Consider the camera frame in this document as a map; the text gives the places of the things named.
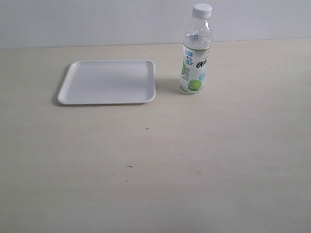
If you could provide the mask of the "clear plastic drink bottle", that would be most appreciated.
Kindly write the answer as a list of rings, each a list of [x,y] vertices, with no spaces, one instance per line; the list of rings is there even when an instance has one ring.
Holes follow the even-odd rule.
[[[202,90],[213,36],[208,18],[192,18],[183,38],[183,63],[179,86],[187,94]]]

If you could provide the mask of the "white bottle cap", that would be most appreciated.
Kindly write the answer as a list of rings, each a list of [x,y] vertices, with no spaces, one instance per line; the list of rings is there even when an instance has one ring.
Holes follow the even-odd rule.
[[[212,6],[207,3],[198,3],[192,7],[194,18],[208,19],[211,16]]]

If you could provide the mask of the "white rectangular plastic tray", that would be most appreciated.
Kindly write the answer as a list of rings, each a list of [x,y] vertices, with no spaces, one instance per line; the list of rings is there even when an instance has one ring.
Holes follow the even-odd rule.
[[[62,105],[144,104],[156,96],[150,60],[82,60],[72,63],[57,95]]]

